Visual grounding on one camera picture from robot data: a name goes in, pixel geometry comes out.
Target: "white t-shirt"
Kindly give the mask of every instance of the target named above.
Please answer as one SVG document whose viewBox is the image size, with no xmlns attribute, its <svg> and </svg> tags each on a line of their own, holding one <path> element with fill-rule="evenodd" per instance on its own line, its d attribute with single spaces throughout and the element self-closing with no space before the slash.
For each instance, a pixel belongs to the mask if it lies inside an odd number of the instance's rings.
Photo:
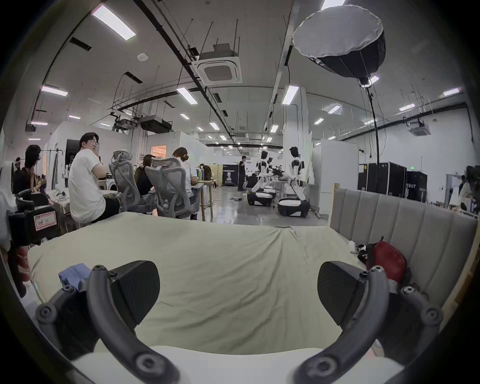
<svg viewBox="0 0 480 384">
<path fill-rule="evenodd" d="M 90 223 L 105 211 L 105 199 L 92 169 L 100 163 L 90 149 L 82 149 L 75 155 L 68 177 L 70 213 L 79 223 Z"/>
</svg>

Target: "red bag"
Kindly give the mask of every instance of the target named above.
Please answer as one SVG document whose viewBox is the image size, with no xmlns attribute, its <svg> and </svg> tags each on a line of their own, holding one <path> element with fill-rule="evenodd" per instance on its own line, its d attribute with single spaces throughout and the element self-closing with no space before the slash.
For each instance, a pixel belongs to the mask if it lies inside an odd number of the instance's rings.
<svg viewBox="0 0 480 384">
<path fill-rule="evenodd" d="M 380 240 L 376 244 L 367 245 L 367 254 L 367 270 L 379 265 L 385 270 L 388 279 L 394 280 L 398 284 L 402 283 L 407 271 L 407 260 L 395 247 Z"/>
</svg>

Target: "ceiling hanging rod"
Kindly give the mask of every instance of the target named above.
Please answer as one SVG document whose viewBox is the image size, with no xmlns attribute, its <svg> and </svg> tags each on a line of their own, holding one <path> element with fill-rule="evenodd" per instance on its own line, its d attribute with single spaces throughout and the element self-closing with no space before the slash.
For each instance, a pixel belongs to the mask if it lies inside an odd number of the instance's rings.
<svg viewBox="0 0 480 384">
<path fill-rule="evenodd" d="M 195 74 L 192 72 L 192 69 L 190 68 L 190 65 L 189 63 L 185 60 L 185 58 L 182 56 L 182 54 L 180 53 L 180 51 L 177 49 L 177 47 L 175 46 L 175 44 L 173 43 L 172 39 L 170 38 L 170 36 L 165 32 L 165 29 L 163 29 L 162 25 L 158 22 L 158 20 L 155 18 L 155 16 L 153 15 L 152 11 L 150 11 L 148 9 L 148 7 L 145 5 L 145 3 L 142 1 L 142 0 L 133 0 L 135 2 L 135 4 L 137 4 L 138 8 L 140 8 L 140 10 L 144 13 L 144 15 L 148 18 L 148 20 L 150 20 L 150 22 L 152 23 L 152 25 L 155 27 L 155 29 L 158 31 L 158 33 L 160 33 L 160 36 L 163 37 L 163 39 L 165 40 L 165 42 L 167 43 L 167 45 L 170 47 L 170 49 L 172 50 L 172 52 L 175 54 L 175 56 L 177 56 L 177 59 L 180 61 L 180 64 L 185 68 L 185 70 L 187 71 L 187 73 L 190 75 L 190 77 L 192 78 L 193 82 L 195 83 L 195 85 L 200 89 L 200 92 L 202 93 L 204 99 L 208 102 L 208 104 L 210 105 L 210 107 L 213 109 L 213 111 L 215 112 L 215 114 L 217 115 L 218 119 L 220 120 L 220 122 L 222 123 L 222 125 L 224 126 L 225 128 L 225 131 L 227 132 L 227 134 L 230 136 L 230 139 L 235 142 L 235 139 L 234 137 L 231 135 L 227 125 L 224 123 L 224 121 L 222 120 L 222 118 L 220 117 L 218 111 L 215 109 L 215 107 L 213 106 L 212 102 L 210 101 L 208 95 L 206 94 L 206 92 L 204 91 L 204 89 L 202 88 L 202 85 L 200 84 L 200 82 L 197 80 L 197 78 L 195 77 Z"/>
</svg>

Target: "person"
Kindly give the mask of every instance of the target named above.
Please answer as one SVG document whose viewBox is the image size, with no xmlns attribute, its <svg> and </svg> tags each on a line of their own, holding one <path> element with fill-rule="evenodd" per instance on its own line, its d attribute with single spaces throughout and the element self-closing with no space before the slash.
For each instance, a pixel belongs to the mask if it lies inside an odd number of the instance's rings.
<svg viewBox="0 0 480 384">
<path fill-rule="evenodd" d="M 35 165 L 40 159 L 40 151 L 40 147 L 35 144 L 29 145 L 25 150 L 25 166 L 18 173 L 15 172 L 14 174 L 14 194 L 19 194 L 21 191 L 26 189 L 31 189 L 33 192 L 35 192 Z"/>
<path fill-rule="evenodd" d="M 95 223 L 119 212 L 117 199 L 105 199 L 98 178 L 107 175 L 107 168 L 98 157 L 98 135 L 85 133 L 79 141 L 79 151 L 70 166 L 68 190 L 70 212 L 78 223 Z"/>
<path fill-rule="evenodd" d="M 195 188 L 192 190 L 192 186 L 198 184 L 198 176 L 195 170 L 190 167 L 190 163 L 188 162 L 188 151 L 186 148 L 180 147 L 173 151 L 172 156 L 179 158 L 181 160 L 181 166 L 185 168 L 185 189 L 187 190 L 190 204 L 193 204 L 198 198 L 198 189 Z M 196 219 L 196 213 L 190 215 L 190 220 Z"/>
<path fill-rule="evenodd" d="M 152 210 L 156 208 L 156 193 L 149 193 L 152 189 L 152 183 L 145 172 L 145 167 L 152 166 L 153 155 L 145 155 L 142 165 L 135 171 L 135 183 L 137 184 L 138 192 L 142 197 L 140 204 L 149 205 Z"/>
<path fill-rule="evenodd" d="M 245 182 L 245 161 L 247 160 L 246 156 L 241 157 L 241 162 L 239 162 L 239 182 L 238 182 L 238 190 L 244 191 L 243 183 Z"/>
</svg>

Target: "backpack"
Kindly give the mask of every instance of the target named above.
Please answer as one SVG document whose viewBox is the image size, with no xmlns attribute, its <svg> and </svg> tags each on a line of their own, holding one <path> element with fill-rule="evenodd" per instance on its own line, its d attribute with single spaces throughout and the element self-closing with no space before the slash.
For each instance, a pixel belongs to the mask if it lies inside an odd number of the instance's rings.
<svg viewBox="0 0 480 384">
<path fill-rule="evenodd" d="M 385 270 L 388 279 L 403 285 L 404 278 L 409 275 L 407 260 L 399 250 L 383 241 L 383 236 L 378 243 L 367 245 L 367 255 L 367 270 L 379 265 Z"/>
<path fill-rule="evenodd" d="M 208 165 L 204 165 L 204 180 L 208 181 L 212 179 L 212 170 Z"/>
</svg>

